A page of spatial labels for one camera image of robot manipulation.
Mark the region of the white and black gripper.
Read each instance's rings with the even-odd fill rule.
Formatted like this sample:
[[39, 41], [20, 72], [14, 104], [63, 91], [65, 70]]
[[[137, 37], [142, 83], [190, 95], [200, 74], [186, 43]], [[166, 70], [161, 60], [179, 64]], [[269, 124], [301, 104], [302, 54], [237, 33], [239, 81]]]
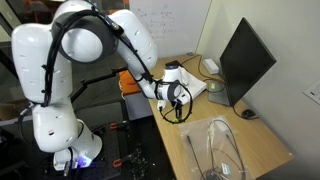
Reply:
[[185, 105], [190, 101], [190, 95], [182, 82], [182, 68], [169, 65], [164, 69], [164, 76], [157, 84], [159, 110], [166, 106], [167, 102], [175, 102]]

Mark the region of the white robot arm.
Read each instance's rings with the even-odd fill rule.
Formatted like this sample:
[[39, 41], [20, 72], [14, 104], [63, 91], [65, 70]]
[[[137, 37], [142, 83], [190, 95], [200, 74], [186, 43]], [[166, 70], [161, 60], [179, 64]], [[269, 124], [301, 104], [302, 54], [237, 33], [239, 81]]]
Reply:
[[88, 0], [66, 0], [50, 23], [17, 26], [11, 48], [23, 94], [31, 102], [36, 143], [53, 155], [57, 171], [90, 166], [103, 147], [74, 113], [74, 69], [90, 70], [117, 53], [147, 98], [176, 105], [192, 102], [178, 67], [167, 68], [161, 80], [152, 77], [156, 43], [127, 9], [105, 15]]

